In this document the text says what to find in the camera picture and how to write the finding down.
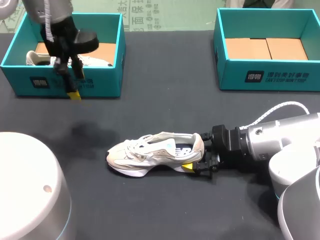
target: yellow gripper tip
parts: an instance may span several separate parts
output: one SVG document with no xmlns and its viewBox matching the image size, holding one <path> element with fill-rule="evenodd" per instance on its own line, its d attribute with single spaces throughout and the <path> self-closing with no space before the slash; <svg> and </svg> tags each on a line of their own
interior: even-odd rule
<svg viewBox="0 0 320 240">
<path fill-rule="evenodd" d="M 81 100 L 81 97 L 78 91 L 68 92 L 67 94 L 71 100 Z"/>
<path fill-rule="evenodd" d="M 192 166 L 193 166 L 192 163 L 188 163 L 188 164 L 182 165 L 181 167 L 189 173 L 194 173 Z"/>
</svg>

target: box logo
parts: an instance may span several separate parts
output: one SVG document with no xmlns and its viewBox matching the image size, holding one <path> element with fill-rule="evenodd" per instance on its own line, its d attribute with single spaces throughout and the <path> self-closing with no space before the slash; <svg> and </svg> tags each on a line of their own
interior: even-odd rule
<svg viewBox="0 0 320 240">
<path fill-rule="evenodd" d="M 264 71 L 248 71 L 245 77 L 245 83 L 260 83 L 264 77 Z"/>
<path fill-rule="evenodd" d="M 31 76 L 31 83 L 36 89 L 49 89 L 49 83 L 44 76 Z"/>
</svg>

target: shoe sole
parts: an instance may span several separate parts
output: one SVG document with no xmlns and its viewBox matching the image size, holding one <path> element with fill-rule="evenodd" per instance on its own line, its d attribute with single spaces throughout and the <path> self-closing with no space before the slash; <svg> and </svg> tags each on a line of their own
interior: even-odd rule
<svg viewBox="0 0 320 240">
<path fill-rule="evenodd" d="M 165 165 L 168 166 L 170 168 L 172 168 L 173 170 L 180 172 L 180 173 L 193 173 L 193 171 L 185 169 L 182 167 L 182 165 L 184 164 L 188 164 L 190 162 L 184 162 L 184 163 L 173 163 L 173 164 L 161 164 L 161 165 Z M 152 166 L 152 167 L 148 167 L 145 169 L 141 169 L 141 170 L 124 170 L 124 169 L 120 169 L 120 168 L 116 168 L 114 166 L 111 166 L 109 164 L 109 166 L 111 168 L 113 168 L 114 170 L 116 170 L 119 173 L 122 173 L 124 175 L 127 176 L 131 176 L 131 177 L 136 177 L 136 178 L 142 178 L 144 177 L 151 169 L 153 169 L 156 166 Z"/>
</svg>

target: new balance logo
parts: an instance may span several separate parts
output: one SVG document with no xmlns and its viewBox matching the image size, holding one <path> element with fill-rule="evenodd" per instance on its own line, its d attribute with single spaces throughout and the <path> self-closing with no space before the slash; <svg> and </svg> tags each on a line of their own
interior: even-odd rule
<svg viewBox="0 0 320 240">
<path fill-rule="evenodd" d="M 175 155 L 186 155 L 188 153 L 191 153 L 191 148 L 190 147 L 184 147 L 184 148 L 176 148 L 175 149 Z"/>
</svg>

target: open box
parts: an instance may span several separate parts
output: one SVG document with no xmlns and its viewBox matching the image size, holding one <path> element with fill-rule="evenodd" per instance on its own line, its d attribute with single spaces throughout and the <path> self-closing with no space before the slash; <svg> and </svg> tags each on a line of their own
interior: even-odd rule
<svg viewBox="0 0 320 240">
<path fill-rule="evenodd" d="M 97 33 L 99 48 L 83 54 L 100 58 L 112 66 L 84 66 L 85 79 L 77 80 L 81 97 L 119 97 L 121 94 L 126 42 L 122 14 L 73 13 L 78 29 Z M 1 63 L 1 69 L 17 96 L 67 98 L 64 83 L 50 65 L 26 65 L 27 52 L 47 53 L 40 35 L 40 25 L 25 14 Z"/>
<path fill-rule="evenodd" d="M 313 9 L 219 8 L 213 47 L 221 90 L 320 91 Z"/>
</svg>

